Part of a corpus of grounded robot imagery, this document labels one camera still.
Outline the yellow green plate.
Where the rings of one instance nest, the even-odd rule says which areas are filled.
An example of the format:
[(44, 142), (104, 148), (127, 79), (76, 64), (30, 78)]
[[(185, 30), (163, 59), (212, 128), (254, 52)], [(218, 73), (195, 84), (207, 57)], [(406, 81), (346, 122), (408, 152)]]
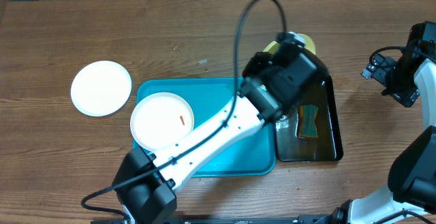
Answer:
[[(316, 54), (316, 47), (314, 41), (305, 34), (302, 33), (295, 33), (290, 31), (289, 34), (293, 35), (298, 41), (302, 42), (305, 46), (305, 49), (310, 51), (313, 54)], [(263, 49), (263, 52), (268, 52), (270, 54), (274, 54), (279, 49), (279, 43), (276, 41), (272, 41)]]

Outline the yellow green sponge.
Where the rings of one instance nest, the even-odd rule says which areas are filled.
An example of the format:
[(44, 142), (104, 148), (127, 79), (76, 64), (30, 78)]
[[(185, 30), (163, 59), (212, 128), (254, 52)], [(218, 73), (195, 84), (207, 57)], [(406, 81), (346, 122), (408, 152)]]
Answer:
[(316, 118), (318, 107), (312, 104), (298, 107), (297, 135), (300, 138), (318, 138)]

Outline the white plate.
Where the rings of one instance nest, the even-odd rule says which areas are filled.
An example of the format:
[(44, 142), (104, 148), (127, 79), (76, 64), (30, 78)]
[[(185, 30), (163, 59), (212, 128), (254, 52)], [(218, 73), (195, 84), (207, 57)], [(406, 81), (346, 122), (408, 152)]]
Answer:
[(134, 108), (130, 129), (136, 143), (148, 151), (167, 147), (193, 130), (191, 106), (174, 93), (154, 93)]
[(70, 96), (75, 108), (87, 116), (107, 116), (120, 110), (130, 97), (129, 72), (114, 61), (96, 61), (74, 77)]

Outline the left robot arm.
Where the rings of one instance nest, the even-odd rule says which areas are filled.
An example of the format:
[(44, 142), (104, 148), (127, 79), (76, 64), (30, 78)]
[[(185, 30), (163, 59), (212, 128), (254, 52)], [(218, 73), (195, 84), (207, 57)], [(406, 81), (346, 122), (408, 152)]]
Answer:
[(127, 153), (112, 183), (126, 223), (157, 223), (176, 210), (176, 194), (229, 146), (279, 120), (328, 75), (313, 40), (287, 33), (247, 64), (237, 95), (179, 141), (153, 153)]

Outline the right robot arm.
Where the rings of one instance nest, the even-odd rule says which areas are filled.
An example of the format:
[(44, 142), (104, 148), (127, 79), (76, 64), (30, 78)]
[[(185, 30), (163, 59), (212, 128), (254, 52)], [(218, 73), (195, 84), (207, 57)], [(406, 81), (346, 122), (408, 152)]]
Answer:
[(424, 131), (395, 159), (386, 186), (347, 200), (317, 223), (396, 223), (408, 217), (428, 223), (425, 216), (435, 214), (435, 23), (413, 25), (407, 43), (397, 49), (402, 53), (397, 61), (373, 52), (361, 74), (406, 108), (420, 98)]

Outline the blue plastic tray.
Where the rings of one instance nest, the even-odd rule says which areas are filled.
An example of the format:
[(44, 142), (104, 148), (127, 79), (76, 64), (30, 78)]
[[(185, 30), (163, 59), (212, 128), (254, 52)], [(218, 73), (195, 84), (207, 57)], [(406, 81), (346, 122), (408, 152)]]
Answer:
[[(139, 87), (136, 101), (140, 102), (154, 93), (174, 93), (191, 106), (195, 119), (194, 127), (198, 127), (229, 102), (233, 91), (233, 78), (156, 79), (148, 80)], [(267, 125), (255, 135), (231, 145), (193, 176), (258, 176), (269, 173), (275, 163), (275, 128)]]

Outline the black water tray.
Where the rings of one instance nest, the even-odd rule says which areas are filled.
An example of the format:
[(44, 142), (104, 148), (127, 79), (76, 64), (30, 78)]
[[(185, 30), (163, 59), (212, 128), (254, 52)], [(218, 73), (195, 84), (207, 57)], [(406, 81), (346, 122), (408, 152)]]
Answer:
[[(298, 107), (308, 104), (318, 107), (315, 139), (297, 135)], [(308, 88), (299, 105), (276, 121), (275, 144), (280, 161), (338, 161), (343, 157), (332, 78)]]

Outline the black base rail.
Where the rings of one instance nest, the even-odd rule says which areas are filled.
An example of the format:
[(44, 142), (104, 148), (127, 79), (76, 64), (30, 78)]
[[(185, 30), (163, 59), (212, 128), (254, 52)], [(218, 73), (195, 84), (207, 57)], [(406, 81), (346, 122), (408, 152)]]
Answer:
[(315, 224), (328, 223), (330, 217), (327, 214), (304, 214), (298, 217), (286, 218), (233, 218), (211, 219), (200, 217), (169, 218), (155, 221), (153, 224)]

